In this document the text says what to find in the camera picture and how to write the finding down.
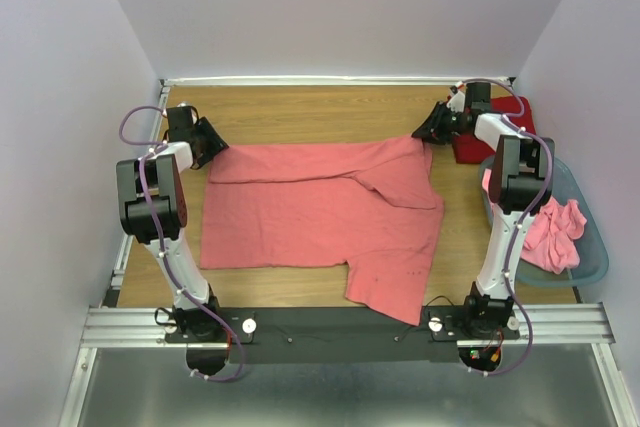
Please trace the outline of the salmon pink t-shirt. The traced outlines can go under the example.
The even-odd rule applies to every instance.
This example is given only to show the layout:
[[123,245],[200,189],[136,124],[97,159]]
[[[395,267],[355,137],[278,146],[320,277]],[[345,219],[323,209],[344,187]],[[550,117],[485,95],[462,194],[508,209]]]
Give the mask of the salmon pink t-shirt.
[[431,167],[408,135],[232,146],[207,177],[200,266],[344,264],[347,299],[417,325],[444,217]]

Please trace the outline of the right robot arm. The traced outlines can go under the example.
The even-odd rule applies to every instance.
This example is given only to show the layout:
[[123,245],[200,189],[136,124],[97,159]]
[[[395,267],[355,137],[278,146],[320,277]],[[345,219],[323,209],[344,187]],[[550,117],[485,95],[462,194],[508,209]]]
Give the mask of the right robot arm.
[[551,197],[554,144],[514,123],[525,105],[516,97],[519,111],[500,113],[492,108],[490,79],[473,78],[450,88],[447,101],[438,102],[412,136],[425,143],[445,145],[471,134],[493,149],[488,186],[493,204],[492,230],[483,266],[464,304],[448,309],[449,317],[432,314],[453,328],[454,338],[480,339],[505,329],[518,305],[516,273],[526,235],[535,215]]

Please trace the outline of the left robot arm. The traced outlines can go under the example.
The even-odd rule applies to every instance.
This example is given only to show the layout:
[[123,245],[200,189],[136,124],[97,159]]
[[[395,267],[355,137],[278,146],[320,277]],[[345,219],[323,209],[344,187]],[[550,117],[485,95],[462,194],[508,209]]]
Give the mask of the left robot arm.
[[186,170],[199,170],[228,148],[205,117],[189,104],[161,109],[167,129],[159,140],[136,141],[125,127],[145,106],[125,114],[120,140],[147,153],[116,164],[118,210],[124,232],[153,256],[172,291],[169,320],[176,334],[201,342],[232,340],[231,328],[218,314],[210,283],[196,265],[186,238],[188,208],[181,181]]

